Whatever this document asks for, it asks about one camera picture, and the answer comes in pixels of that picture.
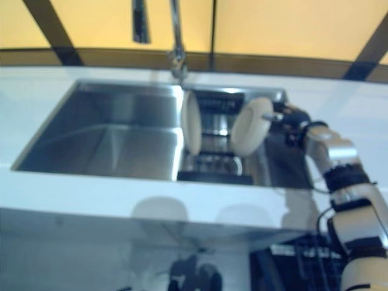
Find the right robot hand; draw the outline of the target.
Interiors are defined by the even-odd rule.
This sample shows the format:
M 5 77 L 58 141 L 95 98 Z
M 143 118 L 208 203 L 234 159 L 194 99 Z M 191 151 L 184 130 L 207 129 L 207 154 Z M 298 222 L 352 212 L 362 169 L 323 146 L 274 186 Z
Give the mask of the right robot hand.
M 275 123 L 284 134 L 285 143 L 289 147 L 302 147 L 305 135 L 304 128 L 310 124 L 307 112 L 289 103 L 273 103 L 273 111 L 264 113 L 262 119 Z

